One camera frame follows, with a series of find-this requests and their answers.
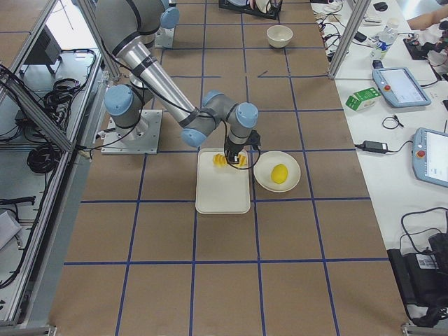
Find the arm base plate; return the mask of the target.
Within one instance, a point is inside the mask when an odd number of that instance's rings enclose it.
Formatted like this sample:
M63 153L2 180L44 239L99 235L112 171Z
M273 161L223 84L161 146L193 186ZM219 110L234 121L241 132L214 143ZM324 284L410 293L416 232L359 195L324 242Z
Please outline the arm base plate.
M155 35L155 42L154 47L155 48L165 48L165 49L171 49L173 48L173 42L174 42L174 33L175 28L167 29L167 28L159 28Z
M139 155L158 152L160 128L162 124L161 110L147 110L141 112L141 119L133 130L116 126L111 116L108 128L113 131L105 133L101 153L105 155Z

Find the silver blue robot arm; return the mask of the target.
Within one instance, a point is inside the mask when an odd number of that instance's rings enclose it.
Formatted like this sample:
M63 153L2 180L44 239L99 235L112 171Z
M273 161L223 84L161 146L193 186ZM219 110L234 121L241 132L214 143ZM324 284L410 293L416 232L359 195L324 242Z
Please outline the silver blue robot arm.
M137 79L149 99L156 97L182 127L181 138L199 147L220 123L230 126L224 154L230 164L238 163L245 146L258 150L260 135L255 131L259 111L251 103L237 103L212 90L202 108L195 107L176 86L156 57L151 54L159 28L174 28L180 13L173 1L98 1L95 24L105 49L123 63Z
M173 29L179 23L180 11L176 0L161 0L163 11L160 14L160 26L164 29Z

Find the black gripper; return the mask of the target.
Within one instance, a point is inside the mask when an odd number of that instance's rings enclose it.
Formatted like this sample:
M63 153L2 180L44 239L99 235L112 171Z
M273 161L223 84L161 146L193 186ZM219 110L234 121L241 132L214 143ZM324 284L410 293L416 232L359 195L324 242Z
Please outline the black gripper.
M255 151L260 150L260 135L254 129L245 139L238 138L238 140L236 140L232 137L233 133L230 133L230 136L227 136L225 139L224 154L228 158L238 155L245 146L251 146Z

